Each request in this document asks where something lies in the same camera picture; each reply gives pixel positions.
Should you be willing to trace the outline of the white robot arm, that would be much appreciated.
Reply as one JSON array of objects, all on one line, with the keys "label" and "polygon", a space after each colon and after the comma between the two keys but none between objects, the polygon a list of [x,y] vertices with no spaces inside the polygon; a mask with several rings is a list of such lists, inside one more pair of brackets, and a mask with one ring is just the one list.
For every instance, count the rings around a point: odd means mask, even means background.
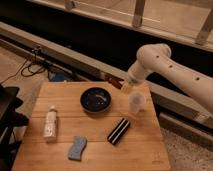
[{"label": "white robot arm", "polygon": [[180,65],[171,59],[167,44],[141,46],[128,69],[122,90],[142,84],[153,72],[163,76],[213,114],[213,78]]}]

